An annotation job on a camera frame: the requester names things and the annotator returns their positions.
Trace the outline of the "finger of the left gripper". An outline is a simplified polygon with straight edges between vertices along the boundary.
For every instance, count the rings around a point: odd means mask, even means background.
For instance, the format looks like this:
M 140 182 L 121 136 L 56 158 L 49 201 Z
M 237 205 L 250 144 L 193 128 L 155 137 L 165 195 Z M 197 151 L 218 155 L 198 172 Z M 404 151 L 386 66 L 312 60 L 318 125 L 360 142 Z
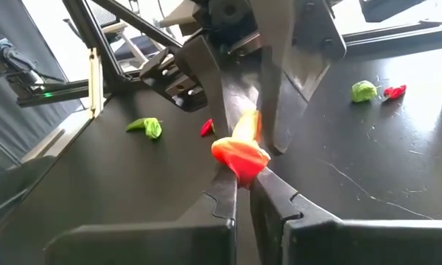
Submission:
M 326 0 L 256 0 L 251 7 L 262 44 L 261 113 L 271 152 L 287 151 L 299 120 L 346 46 Z
M 222 57 L 198 35 L 175 49 L 168 47 L 146 63 L 139 78 L 149 88 L 186 112 L 207 106 L 218 137 L 229 134 L 222 83 Z

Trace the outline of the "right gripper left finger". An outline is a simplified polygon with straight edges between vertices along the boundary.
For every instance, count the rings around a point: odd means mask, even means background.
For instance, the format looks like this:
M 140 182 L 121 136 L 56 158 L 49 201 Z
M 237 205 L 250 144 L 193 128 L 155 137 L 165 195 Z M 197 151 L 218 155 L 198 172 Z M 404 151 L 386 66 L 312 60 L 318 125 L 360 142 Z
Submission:
M 47 264 L 235 264 L 236 175 L 220 166 L 178 219 L 83 225 L 51 240 Z

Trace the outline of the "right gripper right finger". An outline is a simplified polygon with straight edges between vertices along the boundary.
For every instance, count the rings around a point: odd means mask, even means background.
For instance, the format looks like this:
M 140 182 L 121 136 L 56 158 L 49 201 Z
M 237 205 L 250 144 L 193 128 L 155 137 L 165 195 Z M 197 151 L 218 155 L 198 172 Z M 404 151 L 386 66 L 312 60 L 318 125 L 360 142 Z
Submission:
M 250 212 L 263 264 L 442 264 L 442 220 L 341 219 L 269 168 Z

